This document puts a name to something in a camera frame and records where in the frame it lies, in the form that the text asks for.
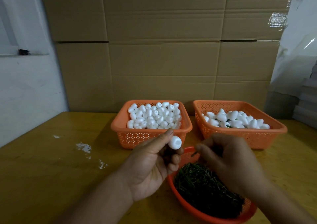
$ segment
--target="black object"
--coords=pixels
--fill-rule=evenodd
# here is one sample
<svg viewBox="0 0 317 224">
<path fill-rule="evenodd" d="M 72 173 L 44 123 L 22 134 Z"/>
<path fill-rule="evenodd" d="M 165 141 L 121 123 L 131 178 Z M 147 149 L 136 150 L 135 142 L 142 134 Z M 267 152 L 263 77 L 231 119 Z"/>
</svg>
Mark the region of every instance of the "black object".
<svg viewBox="0 0 317 224">
<path fill-rule="evenodd" d="M 19 49 L 19 55 L 31 55 L 31 51 L 26 49 Z"/>
<path fill-rule="evenodd" d="M 229 191 L 214 172 L 198 162 L 180 168 L 174 185 L 190 205 L 210 216 L 236 218 L 245 203 L 243 197 Z"/>
</svg>

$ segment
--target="red plastic basket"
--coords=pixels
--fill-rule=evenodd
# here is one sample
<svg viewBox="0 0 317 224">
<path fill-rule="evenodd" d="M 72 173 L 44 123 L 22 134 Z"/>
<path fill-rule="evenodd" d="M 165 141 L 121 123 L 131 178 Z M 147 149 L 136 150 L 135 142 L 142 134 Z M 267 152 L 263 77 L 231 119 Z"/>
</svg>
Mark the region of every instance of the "red plastic basket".
<svg viewBox="0 0 317 224">
<path fill-rule="evenodd" d="M 287 132 L 287 127 L 281 122 L 265 114 L 253 105 L 242 101 L 209 101 L 196 100 L 193 102 L 195 118 L 204 138 L 207 139 L 213 133 L 232 134 L 243 137 L 252 149 L 266 149 L 278 134 Z M 243 111 L 247 115 L 252 115 L 255 119 L 263 119 L 270 129 L 237 129 L 237 128 L 218 128 L 208 124 L 203 116 L 208 111 L 218 113 L 220 109 L 225 112 L 229 110 Z"/>
<path fill-rule="evenodd" d="M 186 133 L 190 132 L 193 128 L 192 122 L 189 119 L 183 103 L 178 101 L 166 101 L 166 100 L 131 100 L 124 104 L 117 116 L 111 123 L 111 129 L 118 134 L 119 142 L 122 147 L 127 149 L 133 149 L 139 143 L 154 138 L 166 130 L 164 129 L 128 129 L 126 123 L 130 120 L 128 108 L 136 103 L 138 107 L 146 105 L 147 103 L 155 105 L 157 102 L 169 102 L 171 104 L 178 103 L 180 109 L 180 115 L 182 116 L 180 129 L 174 130 L 174 135 L 178 136 L 184 144 Z"/>
<path fill-rule="evenodd" d="M 185 164 L 187 164 L 189 162 L 194 163 L 198 160 L 199 154 L 196 154 L 193 157 L 191 157 L 191 155 L 194 152 L 195 152 L 194 147 L 187 147 L 184 149 L 184 154 L 181 155 L 181 161 L 179 163 L 179 168 L 183 167 Z M 243 206 L 242 213 L 237 218 L 221 219 L 221 218 L 217 218 L 217 217 L 213 217 L 213 216 L 209 216 L 207 214 L 204 214 L 204 213 L 200 212 L 199 210 L 197 210 L 196 208 L 194 208 L 193 206 L 191 206 L 188 202 L 186 202 L 181 197 L 181 195 L 178 193 L 178 191 L 176 190 L 176 188 L 174 186 L 174 182 L 173 182 L 174 176 L 176 174 L 177 174 L 177 172 L 174 172 L 167 177 L 168 183 L 169 183 L 173 193 L 175 194 L 175 196 L 179 200 L 180 204 L 186 210 L 188 210 L 190 214 L 200 218 L 201 220 L 204 220 L 204 221 L 210 222 L 210 223 L 214 223 L 214 224 L 238 224 L 238 223 L 246 222 L 256 213 L 257 207 L 249 199 L 245 199 L 245 204 Z"/>
</svg>

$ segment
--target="basket rim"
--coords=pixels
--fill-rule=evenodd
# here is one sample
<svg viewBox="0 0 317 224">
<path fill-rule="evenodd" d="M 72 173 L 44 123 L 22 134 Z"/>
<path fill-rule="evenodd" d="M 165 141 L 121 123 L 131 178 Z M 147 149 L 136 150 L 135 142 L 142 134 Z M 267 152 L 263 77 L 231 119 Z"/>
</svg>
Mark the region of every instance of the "basket rim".
<svg viewBox="0 0 317 224">
<path fill-rule="evenodd" d="M 188 153 L 188 152 L 194 152 L 194 151 L 196 151 L 194 146 L 190 146 L 190 147 L 184 148 L 183 154 Z M 175 194 L 178 201 L 182 204 L 182 206 L 184 206 L 184 208 L 186 210 L 188 210 L 192 215 L 200 218 L 201 220 L 204 220 L 204 221 L 210 222 L 210 223 L 214 223 L 214 224 L 239 224 L 239 223 L 244 223 L 244 222 L 248 221 L 256 213 L 257 207 L 253 202 L 251 202 L 249 210 L 246 213 L 238 216 L 237 218 L 222 219 L 222 218 L 218 218 L 218 217 L 209 216 L 209 215 L 197 210 L 196 208 L 194 208 L 178 193 L 178 191 L 176 190 L 174 183 L 173 183 L 173 177 L 174 177 L 173 173 L 169 174 L 167 176 L 167 181 L 169 183 L 169 186 L 172 189 L 172 192 Z"/>
<path fill-rule="evenodd" d="M 199 102 L 227 102 L 227 103 L 244 103 L 247 104 L 249 106 L 251 106 L 252 108 L 256 109 L 257 111 L 259 111 L 261 114 L 265 115 L 265 117 L 271 119 L 273 122 L 279 124 L 282 126 L 282 128 L 280 129 L 238 129 L 238 128 L 221 128 L 221 131 L 223 132 L 239 132 L 239 133 L 261 133 L 261 134 L 283 134 L 283 133 L 287 133 L 287 127 L 282 124 L 281 122 L 279 122 L 278 120 L 276 120 L 275 118 L 272 118 L 271 116 L 269 116 L 268 114 L 264 113 L 263 111 L 259 110 L 257 107 L 253 106 L 252 104 L 248 103 L 248 102 L 244 102 L 244 101 L 221 101 L 221 100 L 195 100 L 193 101 L 193 106 L 194 106 L 194 110 L 198 115 L 198 118 L 202 121 L 202 124 L 206 127 L 208 127 L 209 129 L 212 129 L 214 131 L 219 131 L 218 127 L 214 127 L 211 124 L 207 123 L 205 121 L 205 119 L 203 118 L 203 116 L 201 115 L 200 110 L 197 107 L 197 103 Z"/>
<path fill-rule="evenodd" d="M 116 115 L 116 117 L 114 118 L 114 120 L 111 123 L 111 129 L 114 132 L 117 132 L 117 133 L 121 132 L 121 133 L 145 133 L 145 134 L 156 133 L 156 134 L 162 134 L 166 131 L 166 129 L 129 129 L 127 127 L 126 128 L 118 127 L 117 122 L 119 121 L 121 115 L 126 113 L 128 108 L 134 102 L 174 102 L 174 103 L 178 103 L 179 109 L 181 110 L 182 116 L 183 116 L 184 121 L 185 121 L 184 126 L 186 126 L 186 128 L 175 129 L 174 133 L 175 134 L 188 133 L 193 128 L 192 122 L 189 118 L 189 115 L 188 115 L 186 109 L 185 109 L 185 106 L 180 101 L 175 101 L 175 100 L 129 100 L 129 101 L 125 102 L 125 104 L 122 106 L 122 108 L 120 109 L 120 111 L 118 112 L 118 114 Z"/>
</svg>

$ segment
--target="tabletop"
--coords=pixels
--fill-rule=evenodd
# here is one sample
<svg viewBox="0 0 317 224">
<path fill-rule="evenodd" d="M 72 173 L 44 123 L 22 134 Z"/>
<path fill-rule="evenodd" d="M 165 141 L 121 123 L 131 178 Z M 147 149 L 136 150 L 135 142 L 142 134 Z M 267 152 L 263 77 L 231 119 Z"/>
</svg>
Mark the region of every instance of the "tabletop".
<svg viewBox="0 0 317 224">
<path fill-rule="evenodd" d="M 131 150 L 110 125 L 116 114 L 63 112 L 0 148 L 1 223 L 48 223 L 114 171 Z M 193 130 L 185 147 L 203 140 Z M 317 130 L 294 120 L 267 150 L 254 151 L 268 176 L 317 218 Z M 121 223 L 204 223 L 178 203 L 167 182 L 135 203 Z M 258 210 L 248 223 L 269 223 Z"/>
</svg>

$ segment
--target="rectangular basket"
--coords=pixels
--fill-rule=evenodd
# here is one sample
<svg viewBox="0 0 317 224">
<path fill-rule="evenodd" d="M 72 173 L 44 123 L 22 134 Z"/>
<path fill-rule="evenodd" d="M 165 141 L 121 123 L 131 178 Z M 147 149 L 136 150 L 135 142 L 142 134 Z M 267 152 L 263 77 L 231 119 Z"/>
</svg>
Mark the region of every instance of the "rectangular basket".
<svg viewBox="0 0 317 224">
<path fill-rule="evenodd" d="M 266 149 L 271 145 L 277 134 L 287 132 L 285 125 L 246 102 L 196 100 L 193 105 L 197 124 L 205 139 L 213 133 L 232 134 L 243 137 L 252 149 Z M 201 115 L 202 113 L 206 114 L 208 111 L 217 114 L 221 108 L 226 113 L 237 110 L 243 111 L 247 115 L 252 115 L 255 119 L 263 119 L 264 123 L 270 126 L 270 129 L 218 128 L 208 124 Z"/>
<path fill-rule="evenodd" d="M 129 129 L 126 127 L 126 123 L 131 119 L 128 113 L 128 108 L 136 103 L 138 107 L 141 105 L 151 104 L 155 105 L 157 102 L 169 102 L 170 104 L 178 103 L 180 109 L 180 115 L 182 116 L 180 129 L 174 130 L 174 135 L 178 136 L 184 144 L 186 133 L 190 132 L 193 128 L 192 122 L 189 119 L 188 113 L 183 103 L 178 101 L 167 100 L 131 100 L 124 104 L 117 116 L 111 123 L 111 129 L 118 134 L 119 142 L 122 147 L 126 149 L 133 149 L 140 142 L 154 138 L 162 133 L 165 129 Z"/>
</svg>

